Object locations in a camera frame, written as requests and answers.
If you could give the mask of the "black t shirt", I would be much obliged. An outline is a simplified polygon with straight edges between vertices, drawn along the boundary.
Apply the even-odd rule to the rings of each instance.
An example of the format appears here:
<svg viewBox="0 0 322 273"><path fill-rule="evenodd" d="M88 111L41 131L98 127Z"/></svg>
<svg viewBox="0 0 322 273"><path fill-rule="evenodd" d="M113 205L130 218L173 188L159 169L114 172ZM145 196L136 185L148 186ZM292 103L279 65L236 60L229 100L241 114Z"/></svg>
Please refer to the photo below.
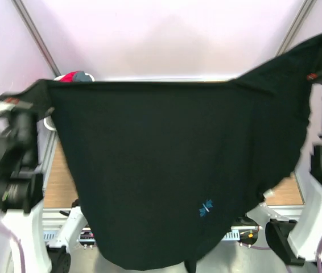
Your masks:
<svg viewBox="0 0 322 273"><path fill-rule="evenodd" d="M322 34L227 82L39 80L3 94L56 126L105 259L201 259L296 167Z"/></svg>

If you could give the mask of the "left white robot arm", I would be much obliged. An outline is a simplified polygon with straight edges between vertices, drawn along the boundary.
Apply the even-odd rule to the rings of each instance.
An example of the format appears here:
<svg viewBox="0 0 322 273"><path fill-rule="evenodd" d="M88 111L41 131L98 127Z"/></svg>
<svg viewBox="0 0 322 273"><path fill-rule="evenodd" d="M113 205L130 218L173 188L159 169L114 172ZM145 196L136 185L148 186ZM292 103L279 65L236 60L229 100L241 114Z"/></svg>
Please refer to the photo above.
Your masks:
<svg viewBox="0 0 322 273"><path fill-rule="evenodd" d="M80 206L73 206L57 234L43 234L44 175L37 172L37 122L42 116L31 103L0 97L0 233L10 240L14 272L69 272L71 250L86 226Z"/></svg>

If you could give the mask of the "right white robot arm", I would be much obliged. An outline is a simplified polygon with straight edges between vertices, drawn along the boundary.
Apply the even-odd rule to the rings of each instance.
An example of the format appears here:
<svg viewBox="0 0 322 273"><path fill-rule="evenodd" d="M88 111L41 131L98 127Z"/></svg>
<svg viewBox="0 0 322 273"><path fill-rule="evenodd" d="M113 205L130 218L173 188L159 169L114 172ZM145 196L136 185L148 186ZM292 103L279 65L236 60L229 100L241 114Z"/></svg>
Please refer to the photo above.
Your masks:
<svg viewBox="0 0 322 273"><path fill-rule="evenodd" d="M312 57L313 66L303 73L302 88L294 88L284 102L303 129L307 129L309 123L312 86L322 86L322 51ZM299 220L282 217L265 203L260 203L247 215L258 223L266 220L267 245L287 267L313 263L318 272L322 272L322 127L318 136L321 142L313 145L310 159L311 190Z"/></svg>

